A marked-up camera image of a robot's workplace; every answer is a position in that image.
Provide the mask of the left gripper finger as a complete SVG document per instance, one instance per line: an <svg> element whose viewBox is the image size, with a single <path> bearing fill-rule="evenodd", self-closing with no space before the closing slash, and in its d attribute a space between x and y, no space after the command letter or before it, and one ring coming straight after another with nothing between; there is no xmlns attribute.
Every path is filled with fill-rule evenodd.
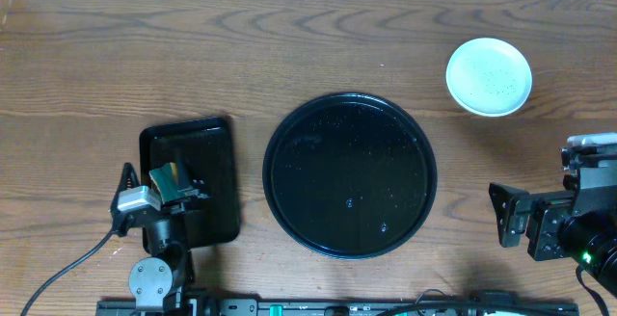
<svg viewBox="0 0 617 316"><path fill-rule="evenodd" d="M176 155L173 162L173 175L177 192L179 194L187 195L192 190L192 180L186 170L184 160L180 155Z"/></svg>
<svg viewBox="0 0 617 316"><path fill-rule="evenodd" d="M168 199L168 203L180 203L195 199L209 199L210 194L205 188L203 179L189 179L188 181L178 181L175 189Z"/></svg>

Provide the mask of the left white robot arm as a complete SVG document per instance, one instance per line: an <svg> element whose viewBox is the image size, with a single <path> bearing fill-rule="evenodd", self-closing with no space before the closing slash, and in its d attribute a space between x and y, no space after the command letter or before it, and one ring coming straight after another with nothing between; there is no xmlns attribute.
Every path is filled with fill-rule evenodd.
<svg viewBox="0 0 617 316"><path fill-rule="evenodd" d="M112 232L124 236L141 228L148 257L134 265L128 285L138 315L208 315L207 297L195 282L192 249L201 237L204 204L199 182L176 159L148 172L150 184L139 182L131 164L124 165L110 206Z"/></svg>

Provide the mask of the light blue plate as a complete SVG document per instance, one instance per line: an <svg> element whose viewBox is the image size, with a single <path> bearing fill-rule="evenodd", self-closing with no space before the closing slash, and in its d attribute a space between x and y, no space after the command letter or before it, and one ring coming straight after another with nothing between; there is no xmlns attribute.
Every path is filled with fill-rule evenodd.
<svg viewBox="0 0 617 316"><path fill-rule="evenodd" d="M445 82L452 98L482 117L511 115L529 98L531 67L516 47L493 38L469 40L451 55Z"/></svg>

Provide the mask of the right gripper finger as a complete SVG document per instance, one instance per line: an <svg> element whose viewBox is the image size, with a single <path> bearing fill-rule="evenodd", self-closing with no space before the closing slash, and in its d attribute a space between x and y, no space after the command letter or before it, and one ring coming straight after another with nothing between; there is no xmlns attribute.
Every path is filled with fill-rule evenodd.
<svg viewBox="0 0 617 316"><path fill-rule="evenodd" d="M516 214L505 211L498 220L499 243L504 248L512 248L520 243L521 236L527 229L527 214Z"/></svg>
<svg viewBox="0 0 617 316"><path fill-rule="evenodd" d="M495 182L489 185L489 196L497 215L501 215L507 209L511 198L526 195L528 195L528 191L515 187Z"/></svg>

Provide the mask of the yellow green sponge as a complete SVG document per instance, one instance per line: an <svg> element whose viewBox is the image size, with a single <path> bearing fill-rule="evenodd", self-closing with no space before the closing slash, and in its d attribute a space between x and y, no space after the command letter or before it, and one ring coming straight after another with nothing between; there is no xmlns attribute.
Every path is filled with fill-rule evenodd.
<svg viewBox="0 0 617 316"><path fill-rule="evenodd" d="M167 163L158 169L150 170L148 175L162 201L167 203L176 186L173 175L173 162Z"/></svg>

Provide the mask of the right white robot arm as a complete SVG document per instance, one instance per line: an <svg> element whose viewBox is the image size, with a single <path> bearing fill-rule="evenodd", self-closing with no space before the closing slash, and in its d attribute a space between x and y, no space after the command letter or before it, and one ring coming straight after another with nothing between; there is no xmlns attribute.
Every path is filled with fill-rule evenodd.
<svg viewBox="0 0 617 316"><path fill-rule="evenodd" d="M492 183L502 247L528 239L527 253L538 262L575 260L611 295L616 294L616 171L569 167L558 192L531 194Z"/></svg>

